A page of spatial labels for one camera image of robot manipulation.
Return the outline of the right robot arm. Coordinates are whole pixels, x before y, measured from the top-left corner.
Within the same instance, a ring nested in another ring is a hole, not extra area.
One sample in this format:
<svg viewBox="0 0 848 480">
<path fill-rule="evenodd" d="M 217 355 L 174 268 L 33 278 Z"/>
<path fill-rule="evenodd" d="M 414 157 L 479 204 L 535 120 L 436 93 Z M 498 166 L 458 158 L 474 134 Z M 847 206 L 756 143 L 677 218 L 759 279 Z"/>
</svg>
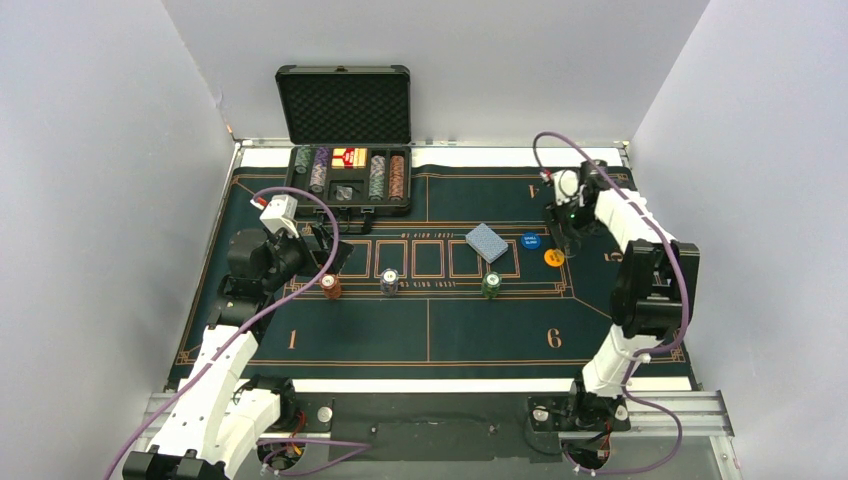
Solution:
<svg viewBox="0 0 848 480">
<path fill-rule="evenodd" d="M 691 320 L 700 253 L 661 227 L 646 199 L 612 178 L 605 162 L 544 169 L 541 178 L 554 192 L 544 218 L 559 251 L 604 228 L 622 255 L 610 293 L 612 325 L 565 402 L 572 429 L 614 426 L 626 420 L 623 397 L 633 373 Z"/>
</svg>

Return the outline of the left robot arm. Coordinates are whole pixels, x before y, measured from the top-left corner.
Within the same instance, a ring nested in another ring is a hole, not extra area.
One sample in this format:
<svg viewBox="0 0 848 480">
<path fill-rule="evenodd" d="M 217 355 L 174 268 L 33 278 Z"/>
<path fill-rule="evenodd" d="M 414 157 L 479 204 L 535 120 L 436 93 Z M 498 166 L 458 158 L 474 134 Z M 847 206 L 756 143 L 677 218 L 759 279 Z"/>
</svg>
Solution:
<svg viewBox="0 0 848 480">
<path fill-rule="evenodd" d="M 289 224 L 245 229 L 230 240 L 228 273 L 185 383 L 141 426 L 163 425 L 142 451 L 128 450 L 124 479 L 231 479 L 269 427 L 298 416 L 284 377 L 241 379 L 277 309 L 336 273 L 350 254 L 338 224 L 315 224 L 307 241 Z"/>
</svg>

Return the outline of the blue small blind button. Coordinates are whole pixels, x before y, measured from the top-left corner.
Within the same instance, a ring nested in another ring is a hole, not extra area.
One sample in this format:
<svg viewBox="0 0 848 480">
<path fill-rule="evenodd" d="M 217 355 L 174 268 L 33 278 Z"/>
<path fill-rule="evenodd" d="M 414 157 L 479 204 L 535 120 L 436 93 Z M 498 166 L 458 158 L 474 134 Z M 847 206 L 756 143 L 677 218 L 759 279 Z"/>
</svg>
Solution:
<svg viewBox="0 0 848 480">
<path fill-rule="evenodd" d="M 528 250 L 536 250 L 541 246 L 541 237 L 532 232 L 524 233 L 521 236 L 521 245 Z"/>
</svg>

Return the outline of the blue playing card deck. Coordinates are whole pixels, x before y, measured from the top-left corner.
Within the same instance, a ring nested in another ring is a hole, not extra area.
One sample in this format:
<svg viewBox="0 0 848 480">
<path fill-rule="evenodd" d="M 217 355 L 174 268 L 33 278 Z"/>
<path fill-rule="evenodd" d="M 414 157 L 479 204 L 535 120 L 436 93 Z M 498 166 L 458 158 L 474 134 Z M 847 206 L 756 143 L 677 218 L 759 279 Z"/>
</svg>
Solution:
<svg viewBox="0 0 848 480">
<path fill-rule="evenodd" d="M 495 262 L 509 249 L 508 243 L 485 223 L 469 231 L 465 241 L 488 264 Z"/>
</svg>

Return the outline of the orange poker chip stack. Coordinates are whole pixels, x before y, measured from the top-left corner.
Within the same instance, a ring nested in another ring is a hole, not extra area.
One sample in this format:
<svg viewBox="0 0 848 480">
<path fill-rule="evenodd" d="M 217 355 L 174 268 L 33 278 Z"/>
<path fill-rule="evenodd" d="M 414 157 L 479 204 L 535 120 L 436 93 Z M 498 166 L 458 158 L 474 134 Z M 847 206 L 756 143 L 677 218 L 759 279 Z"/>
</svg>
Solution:
<svg viewBox="0 0 848 480">
<path fill-rule="evenodd" d="M 339 299 L 342 296 L 342 286 L 336 274 L 327 273 L 320 279 L 320 286 L 324 296 L 330 300 Z"/>
</svg>

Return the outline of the yellow big blind button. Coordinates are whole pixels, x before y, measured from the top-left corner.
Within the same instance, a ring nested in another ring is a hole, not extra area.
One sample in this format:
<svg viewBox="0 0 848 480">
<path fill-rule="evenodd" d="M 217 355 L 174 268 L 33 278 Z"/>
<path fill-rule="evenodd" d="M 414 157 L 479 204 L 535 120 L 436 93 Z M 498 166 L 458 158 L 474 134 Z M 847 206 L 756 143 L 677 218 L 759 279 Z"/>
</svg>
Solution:
<svg viewBox="0 0 848 480">
<path fill-rule="evenodd" d="M 559 268 L 565 264 L 566 255 L 559 249 L 551 248 L 545 251 L 543 260 L 548 266 Z"/>
</svg>

